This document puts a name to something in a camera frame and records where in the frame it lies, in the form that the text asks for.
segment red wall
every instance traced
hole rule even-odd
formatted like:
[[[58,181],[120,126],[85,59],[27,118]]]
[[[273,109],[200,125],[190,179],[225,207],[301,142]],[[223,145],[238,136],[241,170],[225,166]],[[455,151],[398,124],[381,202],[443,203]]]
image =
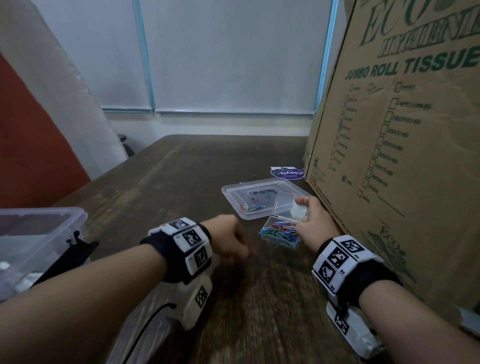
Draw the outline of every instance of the red wall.
[[[48,207],[88,182],[68,142],[0,54],[0,208]]]

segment wooden table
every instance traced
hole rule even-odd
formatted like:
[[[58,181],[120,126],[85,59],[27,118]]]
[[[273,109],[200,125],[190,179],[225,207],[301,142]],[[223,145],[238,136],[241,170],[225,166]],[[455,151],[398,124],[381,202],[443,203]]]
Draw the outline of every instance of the wooden table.
[[[88,240],[100,241],[92,258],[99,259],[178,217],[235,214],[221,187],[271,178],[271,166],[301,168],[305,143],[303,137],[166,136],[58,205],[88,212]],[[294,183],[312,193],[304,180]],[[311,275],[314,256],[303,245],[292,251],[261,240],[265,221],[242,220],[258,256],[245,267],[217,268],[196,326],[184,332],[156,318],[129,363],[148,357],[150,363],[361,363],[325,312],[326,297]],[[109,363],[123,361],[168,294],[162,283],[132,312]]]

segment black cable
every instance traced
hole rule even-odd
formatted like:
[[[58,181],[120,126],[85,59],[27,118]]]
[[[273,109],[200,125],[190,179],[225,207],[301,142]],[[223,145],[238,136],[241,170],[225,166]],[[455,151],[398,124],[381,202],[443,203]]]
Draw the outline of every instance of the black cable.
[[[165,307],[170,307],[170,308],[175,308],[177,307],[177,305],[175,303],[166,303],[166,304],[163,304],[161,305],[155,312],[153,312],[153,314],[150,316],[150,318],[148,319],[147,322],[145,322],[145,325],[144,327],[142,327],[142,329],[140,330],[140,334],[138,334],[137,338],[135,339],[135,342],[133,343],[132,347],[130,348],[127,356],[125,357],[125,360],[123,361],[122,364],[126,364],[127,361],[130,359],[130,356],[132,355],[133,353],[133,350],[135,349],[135,346],[137,346],[138,344],[138,341],[140,340],[140,337],[142,337],[142,334],[144,333],[145,329],[147,328],[147,326],[150,324],[150,322],[152,322],[152,320],[154,319],[154,317],[161,311],[163,310]]]

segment cardboard box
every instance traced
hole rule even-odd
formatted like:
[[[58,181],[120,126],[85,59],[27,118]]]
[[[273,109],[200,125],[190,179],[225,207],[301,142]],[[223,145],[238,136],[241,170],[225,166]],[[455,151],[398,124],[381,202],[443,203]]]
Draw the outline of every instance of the cardboard box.
[[[479,62],[480,1],[357,1],[305,153],[342,229],[449,319],[480,314]]]

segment plastic container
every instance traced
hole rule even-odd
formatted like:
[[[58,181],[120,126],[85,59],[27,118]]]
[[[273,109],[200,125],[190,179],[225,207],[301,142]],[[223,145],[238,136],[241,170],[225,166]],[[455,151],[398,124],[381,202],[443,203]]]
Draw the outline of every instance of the plastic container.
[[[0,301],[23,292],[86,235],[79,207],[0,209]]]
[[[269,178],[261,181],[231,184],[223,186],[222,193],[244,220],[272,215],[279,193],[293,196],[311,196],[284,178]]]
[[[306,209],[304,211],[302,206],[298,206],[295,203],[295,197],[299,196],[302,195],[279,192],[273,206],[273,215],[268,218],[262,230],[271,227],[274,223],[280,223],[283,221],[288,222],[289,226],[296,227],[297,222],[304,220],[307,217],[308,211]],[[260,236],[263,240],[271,243],[280,244],[290,249],[295,249],[298,242],[301,241],[300,236],[298,235],[296,235],[294,239],[284,239],[281,236],[267,234],[260,234]]]

